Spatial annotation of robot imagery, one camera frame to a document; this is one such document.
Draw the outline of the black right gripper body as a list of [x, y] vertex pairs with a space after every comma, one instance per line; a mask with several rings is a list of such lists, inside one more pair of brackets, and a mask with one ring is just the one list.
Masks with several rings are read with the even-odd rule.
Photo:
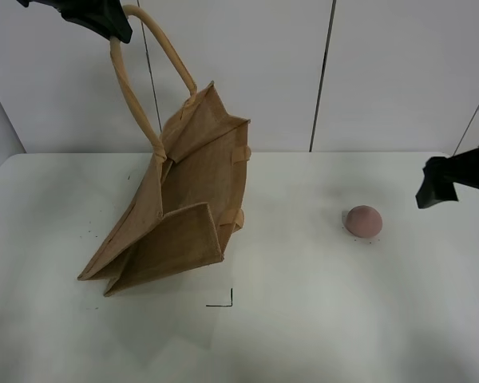
[[455, 183], [479, 190], [479, 146], [448, 159], [446, 176]]

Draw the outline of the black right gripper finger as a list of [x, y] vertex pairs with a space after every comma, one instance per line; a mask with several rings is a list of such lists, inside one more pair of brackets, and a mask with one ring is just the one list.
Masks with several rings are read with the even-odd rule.
[[443, 173], [446, 158], [433, 156], [422, 169], [424, 178], [415, 196], [418, 208], [430, 208], [438, 203], [457, 202], [458, 197], [453, 181]]

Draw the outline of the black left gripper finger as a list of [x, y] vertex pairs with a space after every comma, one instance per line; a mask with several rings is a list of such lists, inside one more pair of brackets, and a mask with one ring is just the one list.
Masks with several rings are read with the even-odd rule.
[[92, 30], [107, 40], [131, 41], [133, 30], [119, 0], [18, 0], [24, 7], [33, 2], [53, 7], [65, 21]]

